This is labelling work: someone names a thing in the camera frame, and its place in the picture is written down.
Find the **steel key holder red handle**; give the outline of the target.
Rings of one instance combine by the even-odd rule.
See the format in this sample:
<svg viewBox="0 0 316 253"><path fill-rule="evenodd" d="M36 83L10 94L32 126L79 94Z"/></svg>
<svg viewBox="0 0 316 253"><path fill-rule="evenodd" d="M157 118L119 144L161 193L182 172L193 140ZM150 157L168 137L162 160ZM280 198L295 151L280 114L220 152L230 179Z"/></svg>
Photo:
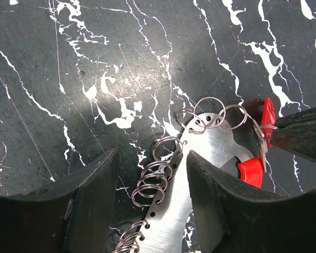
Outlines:
<svg viewBox="0 0 316 253"><path fill-rule="evenodd" d="M262 186L264 160L235 141L227 120L230 109L223 105L219 113L179 112L190 120L181 124L180 137L166 136L154 145L153 161L142 170L131 195L147 213L123 231L115 252L199 252L186 169L191 151L243 182Z"/></svg>

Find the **red key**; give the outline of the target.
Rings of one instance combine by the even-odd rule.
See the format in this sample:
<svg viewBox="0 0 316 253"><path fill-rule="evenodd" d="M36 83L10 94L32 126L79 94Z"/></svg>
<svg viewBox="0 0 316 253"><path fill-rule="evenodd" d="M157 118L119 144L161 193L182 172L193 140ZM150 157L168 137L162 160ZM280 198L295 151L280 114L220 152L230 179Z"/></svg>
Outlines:
<svg viewBox="0 0 316 253"><path fill-rule="evenodd" d="M253 127L259 141L260 159L263 170L267 172L265 155L268 152L268 148L272 147L270 143L272 132L278 128L275 126L274 105L270 98L264 100L261 109L261 122L258 124L256 121L253 121Z"/></svg>

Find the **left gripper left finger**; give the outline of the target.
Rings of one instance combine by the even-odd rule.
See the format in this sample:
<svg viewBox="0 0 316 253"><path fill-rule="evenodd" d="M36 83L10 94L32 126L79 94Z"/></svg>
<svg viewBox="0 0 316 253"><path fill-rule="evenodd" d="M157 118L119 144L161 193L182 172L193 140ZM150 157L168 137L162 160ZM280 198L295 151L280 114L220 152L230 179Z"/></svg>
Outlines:
<svg viewBox="0 0 316 253"><path fill-rule="evenodd" d="M0 196L0 252L104 252L119 164L112 148L57 182Z"/></svg>

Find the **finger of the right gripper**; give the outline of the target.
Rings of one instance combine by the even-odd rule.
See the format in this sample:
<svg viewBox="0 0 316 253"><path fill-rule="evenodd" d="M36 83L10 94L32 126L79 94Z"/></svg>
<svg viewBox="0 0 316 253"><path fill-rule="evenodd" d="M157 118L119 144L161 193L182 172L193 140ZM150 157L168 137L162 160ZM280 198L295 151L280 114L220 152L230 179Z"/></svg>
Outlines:
<svg viewBox="0 0 316 253"><path fill-rule="evenodd" d="M316 163L316 107L279 118L270 143Z"/></svg>

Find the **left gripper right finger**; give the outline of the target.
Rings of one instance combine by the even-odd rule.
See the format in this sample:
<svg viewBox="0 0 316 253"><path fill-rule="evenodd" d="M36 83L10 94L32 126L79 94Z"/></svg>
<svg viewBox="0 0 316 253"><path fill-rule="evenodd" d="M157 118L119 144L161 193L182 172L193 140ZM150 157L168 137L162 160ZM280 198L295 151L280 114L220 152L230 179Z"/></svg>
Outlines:
<svg viewBox="0 0 316 253"><path fill-rule="evenodd" d="M202 252L316 252L316 189L268 192L194 151L186 169Z"/></svg>

